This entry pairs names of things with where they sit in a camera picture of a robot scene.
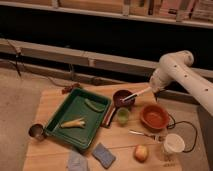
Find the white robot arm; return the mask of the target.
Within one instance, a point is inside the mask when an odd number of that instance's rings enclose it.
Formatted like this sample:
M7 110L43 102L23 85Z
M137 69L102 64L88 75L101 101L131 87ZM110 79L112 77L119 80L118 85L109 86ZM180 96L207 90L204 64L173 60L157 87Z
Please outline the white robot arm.
M150 86L156 93L176 81L213 117L213 83L190 68L193 62L194 56L187 50L163 55L150 78Z

